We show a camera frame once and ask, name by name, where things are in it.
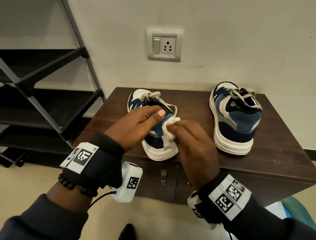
hand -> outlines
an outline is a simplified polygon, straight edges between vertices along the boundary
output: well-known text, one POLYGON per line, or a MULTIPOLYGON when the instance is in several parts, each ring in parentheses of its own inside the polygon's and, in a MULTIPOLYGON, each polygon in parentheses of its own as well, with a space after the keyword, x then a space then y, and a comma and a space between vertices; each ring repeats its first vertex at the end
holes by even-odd
POLYGON ((176 136, 184 171, 194 189, 199 191, 220 171, 214 141, 196 122, 179 121, 167 124, 167 129, 176 136))
POLYGON ((165 115, 165 110, 157 105, 133 109, 104 134, 116 141, 127 152, 141 143, 165 115))

metal handle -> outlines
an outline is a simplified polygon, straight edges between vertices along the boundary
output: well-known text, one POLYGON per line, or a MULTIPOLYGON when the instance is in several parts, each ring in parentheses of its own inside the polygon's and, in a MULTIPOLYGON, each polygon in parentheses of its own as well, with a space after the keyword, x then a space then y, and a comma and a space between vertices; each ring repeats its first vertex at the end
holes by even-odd
POLYGON ((167 182, 167 171, 161 170, 161 184, 165 185, 167 182))

cable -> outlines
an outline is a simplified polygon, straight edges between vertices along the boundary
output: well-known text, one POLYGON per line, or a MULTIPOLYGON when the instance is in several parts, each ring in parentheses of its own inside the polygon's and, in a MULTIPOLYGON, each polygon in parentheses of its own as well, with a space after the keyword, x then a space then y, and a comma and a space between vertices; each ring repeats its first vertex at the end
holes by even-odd
POLYGON ((89 209, 90 209, 90 208, 92 207, 92 205, 95 204, 97 201, 99 201, 101 198, 103 198, 104 196, 109 195, 109 194, 116 194, 116 191, 108 192, 108 193, 103 194, 102 196, 98 197, 93 203, 91 203, 89 209))

tile floor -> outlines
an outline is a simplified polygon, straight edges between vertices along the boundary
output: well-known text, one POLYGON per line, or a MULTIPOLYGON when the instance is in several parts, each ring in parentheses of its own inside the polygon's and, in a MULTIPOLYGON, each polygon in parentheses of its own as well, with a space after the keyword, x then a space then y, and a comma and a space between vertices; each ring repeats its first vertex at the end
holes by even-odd
MULTIPOLYGON (((55 184, 60 169, 25 164, 22 168, 0 167, 0 226, 7 218, 21 214, 42 193, 55 184)), ((99 196, 109 189, 99 191, 99 196)), ((295 194, 316 221, 316 186, 295 194)), ((139 239, 221 239, 219 228, 207 230, 184 205, 135 197, 119 204, 111 196, 99 200, 90 210, 81 239, 116 240, 127 223, 132 223, 139 239)))

white sole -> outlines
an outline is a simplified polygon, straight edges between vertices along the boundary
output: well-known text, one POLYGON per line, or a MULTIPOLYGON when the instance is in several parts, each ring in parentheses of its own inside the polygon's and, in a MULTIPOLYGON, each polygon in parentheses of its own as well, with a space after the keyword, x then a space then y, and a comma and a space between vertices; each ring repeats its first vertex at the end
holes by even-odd
POLYGON ((178 149, 155 149, 152 146, 150 146, 146 141, 142 141, 143 148, 147 154, 147 156, 154 161, 164 161, 167 160, 173 156, 175 156, 178 153, 178 149))
POLYGON ((225 138, 221 132, 219 131, 218 127, 218 116, 217 111, 215 107, 215 102, 213 99, 213 91, 211 93, 210 99, 209 99, 209 105, 213 112, 214 119, 215 119, 215 128, 214 128, 214 143, 215 145, 222 151, 234 155, 246 155, 250 152, 253 139, 251 139, 249 142, 233 142, 229 139, 225 138))

